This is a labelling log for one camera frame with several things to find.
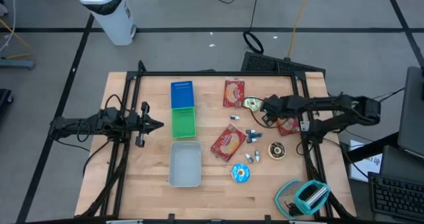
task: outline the yellow cable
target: yellow cable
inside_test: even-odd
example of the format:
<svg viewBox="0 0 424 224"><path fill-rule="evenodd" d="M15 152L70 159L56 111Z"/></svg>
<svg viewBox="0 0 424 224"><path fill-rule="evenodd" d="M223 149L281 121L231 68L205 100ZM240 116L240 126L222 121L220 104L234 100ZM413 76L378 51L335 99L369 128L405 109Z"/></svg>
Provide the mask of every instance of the yellow cable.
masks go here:
<svg viewBox="0 0 424 224"><path fill-rule="evenodd" d="M22 58L22 57L26 57L26 56L31 56L31 54L17 54L17 55L8 56L8 57L6 57L6 59Z"/></svg>
<svg viewBox="0 0 424 224"><path fill-rule="evenodd" d="M292 52L292 46L293 46L294 38L295 38L295 34L296 34L296 27L297 27L297 24L299 23L300 16L301 16L301 14L303 12L303 9L305 8L306 1L307 0L303 0L302 6L300 7L299 14L297 14L297 19L296 19L296 22L295 22L294 27L293 27L293 33L291 34L291 41L290 41L289 52L287 53L287 57L288 58L290 57L290 52Z"/></svg>
<svg viewBox="0 0 424 224"><path fill-rule="evenodd" d="M12 36L12 35L15 35L19 40L20 40L20 42L22 42L27 48L29 48L29 50L32 50L32 48L31 48L31 45L29 45L27 42L25 42L25 40L23 40L19 35L17 35L15 32L13 32L13 30L9 27L9 26L7 26L7 24L5 23L5 21L3 21L2 19L0 19L0 23L5 27L5 28L7 28L7 30L9 30L10 32L11 32L11 35L10 36Z"/></svg>

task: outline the green container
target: green container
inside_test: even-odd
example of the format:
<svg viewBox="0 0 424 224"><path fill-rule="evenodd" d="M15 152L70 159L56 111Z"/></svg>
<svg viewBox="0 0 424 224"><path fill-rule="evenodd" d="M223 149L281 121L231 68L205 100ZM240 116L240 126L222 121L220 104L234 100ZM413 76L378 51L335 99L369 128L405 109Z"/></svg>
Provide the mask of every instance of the green container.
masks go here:
<svg viewBox="0 0 424 224"><path fill-rule="evenodd" d="M194 107L172 109L172 137L182 139L196 136Z"/></svg>

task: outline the black robotic arm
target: black robotic arm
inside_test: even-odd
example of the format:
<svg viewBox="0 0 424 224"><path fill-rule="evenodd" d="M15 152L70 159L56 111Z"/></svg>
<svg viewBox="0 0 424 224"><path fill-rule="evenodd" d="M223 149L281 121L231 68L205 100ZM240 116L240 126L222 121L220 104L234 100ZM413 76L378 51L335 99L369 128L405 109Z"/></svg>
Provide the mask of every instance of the black robotic arm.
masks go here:
<svg viewBox="0 0 424 224"><path fill-rule="evenodd" d="M70 135L105 135L107 138L118 138L121 142L130 139L132 131L138 131L139 135L136 145L144 146L144 134L163 127L164 124L150 118L150 110L147 102L142 102L142 115L137 115L134 110L129 110L129 114L124 117L115 107L100 109L96 114L85 119L66 119L57 117L50 124L49 135L53 139L66 138Z"/></svg>
<svg viewBox="0 0 424 224"><path fill-rule="evenodd" d="M264 99L262 120L271 126L278 118L294 118L306 111L340 111L341 114L327 120L314 119L301 122L301 131L311 142L321 143L324 136L349 125L376 125L380 122L381 103L368 97L352 97L340 94L336 97L305 98L298 95Z"/></svg>

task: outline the white trash can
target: white trash can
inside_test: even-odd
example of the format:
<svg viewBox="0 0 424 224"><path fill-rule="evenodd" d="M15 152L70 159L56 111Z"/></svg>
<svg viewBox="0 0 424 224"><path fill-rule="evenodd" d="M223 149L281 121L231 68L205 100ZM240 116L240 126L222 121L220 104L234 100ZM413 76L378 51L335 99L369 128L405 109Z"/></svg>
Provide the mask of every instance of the white trash can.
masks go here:
<svg viewBox="0 0 424 224"><path fill-rule="evenodd" d="M113 44L124 46L133 41L136 26L127 0L79 1L90 10Z"/></svg>

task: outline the blue container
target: blue container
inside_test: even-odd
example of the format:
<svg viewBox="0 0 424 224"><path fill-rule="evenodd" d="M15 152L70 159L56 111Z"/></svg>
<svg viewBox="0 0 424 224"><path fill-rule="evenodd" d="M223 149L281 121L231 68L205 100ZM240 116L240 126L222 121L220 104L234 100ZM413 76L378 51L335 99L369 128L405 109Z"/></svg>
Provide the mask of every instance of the blue container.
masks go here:
<svg viewBox="0 0 424 224"><path fill-rule="evenodd" d="M194 107L193 82L171 83L171 108Z"/></svg>

